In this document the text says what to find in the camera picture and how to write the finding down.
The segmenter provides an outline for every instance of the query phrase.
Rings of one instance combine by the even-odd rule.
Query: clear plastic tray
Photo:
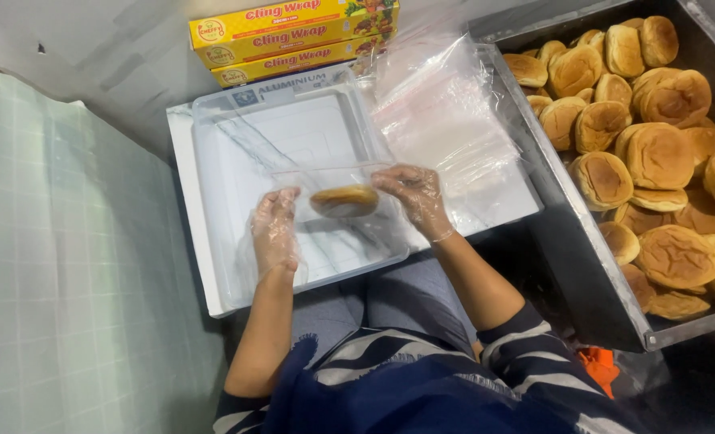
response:
[[[345,64],[203,96],[194,102],[193,116],[197,173],[215,268],[201,272],[216,275],[227,308],[252,301],[256,277],[248,219],[261,196],[275,186],[271,172],[323,162],[391,161]],[[408,244],[378,250],[353,229],[311,231],[296,226],[306,267],[296,273],[295,292],[408,257]]]

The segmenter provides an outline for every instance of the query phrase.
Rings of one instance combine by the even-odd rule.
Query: grey pants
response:
[[[361,325],[420,331],[473,355],[475,328],[430,251],[293,299],[293,342],[316,334],[313,362]]]

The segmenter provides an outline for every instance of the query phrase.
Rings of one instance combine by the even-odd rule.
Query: gloved hand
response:
[[[401,201],[410,222],[429,242],[445,240],[454,233],[454,226],[443,207],[436,171],[396,164],[374,172],[371,183]]]
[[[250,221],[253,247],[258,262],[258,279],[274,266],[284,264],[291,271],[299,265],[298,243],[295,241],[294,201],[301,194],[298,187],[267,193],[256,207]]]

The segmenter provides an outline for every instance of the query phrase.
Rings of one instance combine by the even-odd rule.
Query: yellow box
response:
[[[362,39],[305,49],[210,71],[221,87],[238,86],[273,76],[291,74],[297,70],[314,68],[329,63],[370,55],[373,48],[384,45],[396,32],[383,33]]]
[[[209,70],[397,29],[398,0],[296,0],[190,22]]]

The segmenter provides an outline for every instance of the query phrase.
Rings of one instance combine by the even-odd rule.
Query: stainless steel tray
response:
[[[565,43],[590,29],[605,29],[633,17],[663,15],[676,25],[679,56],[672,66],[695,69],[709,79],[714,93],[710,118],[715,122],[715,25],[695,0],[611,0],[522,29],[484,36],[482,55],[493,63],[495,86],[504,86],[526,120],[518,133],[533,140],[517,141],[534,164],[530,175],[545,211],[526,220],[572,312],[580,340],[606,348],[643,352],[657,350],[715,330],[715,313],[687,323],[645,317],[614,261],[583,199],[576,191],[553,146],[537,122],[501,53],[520,53],[558,39]],[[483,34],[474,29],[475,34]],[[523,146],[536,143],[536,147]]]

